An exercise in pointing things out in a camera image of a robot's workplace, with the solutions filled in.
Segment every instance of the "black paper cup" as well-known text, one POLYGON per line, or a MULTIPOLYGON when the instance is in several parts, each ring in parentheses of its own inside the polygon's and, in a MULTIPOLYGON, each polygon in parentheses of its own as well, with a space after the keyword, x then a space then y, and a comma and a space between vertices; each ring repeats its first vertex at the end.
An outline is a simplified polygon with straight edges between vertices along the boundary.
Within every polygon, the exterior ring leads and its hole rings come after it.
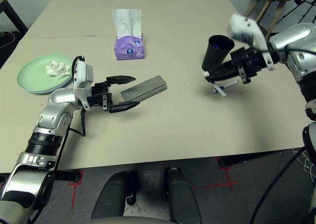
POLYGON ((234 41, 226 36, 211 36, 208 39, 208 47, 203 60, 202 69, 209 71, 220 65, 234 46, 234 41))

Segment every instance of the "gray carpet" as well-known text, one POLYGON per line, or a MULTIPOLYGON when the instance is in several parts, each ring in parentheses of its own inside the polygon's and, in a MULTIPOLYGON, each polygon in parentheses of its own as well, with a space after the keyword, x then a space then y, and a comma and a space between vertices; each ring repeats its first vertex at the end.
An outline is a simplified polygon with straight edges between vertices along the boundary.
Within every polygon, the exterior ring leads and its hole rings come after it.
MULTIPOLYGON (((82 183, 76 186, 73 209, 74 186, 58 181, 50 203, 42 213, 44 216, 36 223, 86 223, 107 179, 118 171, 132 169, 139 170, 141 190, 136 204, 126 205, 124 215, 167 220, 169 213, 168 202, 163 196, 163 172, 165 167, 175 166, 182 168, 193 186, 204 224, 246 224, 266 187, 292 156, 292 151, 288 150, 238 164, 227 170, 228 177, 225 170, 219 169, 215 158, 84 169, 82 183)), ((308 211, 313 187, 310 175, 303 172, 303 166, 295 161, 264 202, 255 223, 300 223, 308 211)))

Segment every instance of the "gray rectangular object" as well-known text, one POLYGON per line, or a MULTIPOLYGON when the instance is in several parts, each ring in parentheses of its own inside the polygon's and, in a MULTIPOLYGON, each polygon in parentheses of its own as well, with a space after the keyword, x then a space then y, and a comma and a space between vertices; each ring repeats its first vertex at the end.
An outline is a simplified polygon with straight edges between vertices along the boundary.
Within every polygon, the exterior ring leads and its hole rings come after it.
POLYGON ((137 84, 121 94, 124 100, 127 101, 137 101, 141 102, 147 98, 152 97, 167 89, 166 82, 162 79, 160 75, 153 77, 145 82, 137 84))

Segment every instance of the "green plate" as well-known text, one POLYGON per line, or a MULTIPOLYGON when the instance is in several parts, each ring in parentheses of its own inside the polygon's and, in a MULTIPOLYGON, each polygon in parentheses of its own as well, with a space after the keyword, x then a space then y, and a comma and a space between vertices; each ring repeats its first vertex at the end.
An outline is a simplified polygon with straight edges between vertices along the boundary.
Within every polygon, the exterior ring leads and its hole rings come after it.
POLYGON ((18 85, 25 91, 31 93, 48 93, 65 86, 72 76, 65 76, 57 79, 46 75, 45 66, 54 60, 58 63, 63 62, 72 65, 73 59, 63 54, 47 54, 39 56, 28 62, 18 73, 16 81, 18 85))

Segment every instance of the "white wall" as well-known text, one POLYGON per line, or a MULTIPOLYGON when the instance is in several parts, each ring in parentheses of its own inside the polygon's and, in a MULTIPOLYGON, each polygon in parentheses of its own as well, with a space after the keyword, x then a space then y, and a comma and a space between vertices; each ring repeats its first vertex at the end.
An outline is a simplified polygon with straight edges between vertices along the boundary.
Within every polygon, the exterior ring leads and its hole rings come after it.
MULTIPOLYGON (((248 6, 251 4, 252 0, 230 0, 231 3, 235 6, 235 8, 243 14, 248 6)), ((37 17, 40 15, 40 13, 44 10, 46 5, 50 2, 50 0, 9 0, 10 4, 13 6, 15 11, 18 13, 22 21, 25 23, 25 25, 29 28, 34 21, 37 19, 37 17)), ((289 1, 286 3, 284 7, 283 13, 287 13, 289 10, 291 10, 293 7, 295 7, 296 4, 294 1, 289 1)), ((288 17, 286 17, 282 22, 276 25, 275 30, 276 31, 282 31, 289 26, 292 26, 293 24, 296 24, 300 17, 305 13, 305 11, 309 8, 309 4, 304 4, 303 6, 299 7, 296 11, 291 13, 288 17)), ((260 10, 260 7, 256 9, 254 12, 258 12, 260 10)), ((268 13, 264 16, 261 25, 265 28, 269 25, 269 22, 272 18, 272 15, 277 7, 277 3, 274 2, 271 4, 270 8, 268 9, 268 13)), ((313 7, 308 16, 304 19, 305 22, 311 22, 313 17, 316 13, 316 7, 313 7)), ((10 22, 8 17, 3 13, 0 15, 0 31, 13 31, 16 28, 14 25, 10 22)))

